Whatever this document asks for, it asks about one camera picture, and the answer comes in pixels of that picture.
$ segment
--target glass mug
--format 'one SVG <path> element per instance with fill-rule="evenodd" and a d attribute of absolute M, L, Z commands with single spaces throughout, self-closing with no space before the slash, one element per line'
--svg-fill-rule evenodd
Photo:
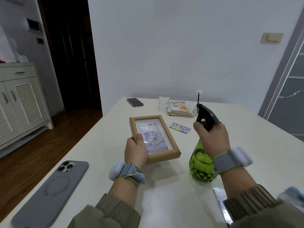
<path fill-rule="evenodd" d="M 158 108 L 161 110 L 167 110 L 170 104 L 170 97 L 167 94 L 161 94 L 158 98 Z"/>

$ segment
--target person's left hand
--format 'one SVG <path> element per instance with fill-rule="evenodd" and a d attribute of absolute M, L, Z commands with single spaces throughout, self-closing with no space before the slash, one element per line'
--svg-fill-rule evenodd
<path fill-rule="evenodd" d="M 127 145 L 125 149 L 125 163 L 133 162 L 141 170 L 146 165 L 148 159 L 148 151 L 145 143 L 143 142 L 143 137 L 141 134 L 137 134 L 136 138 L 128 138 Z"/>

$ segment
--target white cabinet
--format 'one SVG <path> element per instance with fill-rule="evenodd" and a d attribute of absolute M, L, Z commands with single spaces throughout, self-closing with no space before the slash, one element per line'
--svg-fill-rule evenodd
<path fill-rule="evenodd" d="M 0 158 L 2 149 L 43 126 L 53 128 L 35 65 L 0 64 Z"/>
<path fill-rule="evenodd" d="M 0 82 L 0 144 L 23 134 L 12 104 Z"/>
<path fill-rule="evenodd" d="M 36 77 L 3 82 L 24 132 L 48 120 Z"/>

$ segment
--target black smartphone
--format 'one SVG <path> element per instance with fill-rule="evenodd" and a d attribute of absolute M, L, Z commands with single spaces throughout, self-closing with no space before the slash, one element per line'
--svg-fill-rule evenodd
<path fill-rule="evenodd" d="M 89 168 L 85 161 L 65 161 L 15 214 L 13 227 L 50 227 Z"/>
<path fill-rule="evenodd" d="M 143 106 L 143 103 L 138 100 L 137 98 L 128 98 L 127 101 L 133 106 L 133 107 L 137 107 L 137 106 Z"/>

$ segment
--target wooden picture frame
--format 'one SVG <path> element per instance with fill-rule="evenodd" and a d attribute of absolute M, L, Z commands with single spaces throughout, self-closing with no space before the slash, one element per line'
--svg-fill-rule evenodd
<path fill-rule="evenodd" d="M 181 152 L 180 152 L 176 142 L 174 141 L 172 134 L 170 133 L 169 128 L 167 127 L 167 125 L 161 115 L 130 118 L 130 127 L 131 127 L 131 132 L 132 132 L 133 138 L 135 138 L 136 134 L 138 134 L 136 121 L 147 120 L 147 119 L 159 119 L 167 137 L 169 138 L 169 141 L 170 141 L 173 149 L 157 151 L 155 153 L 149 153 L 146 164 L 152 164 L 152 163 L 157 163 L 157 162 L 162 162 L 162 161 L 179 158 L 181 155 Z"/>

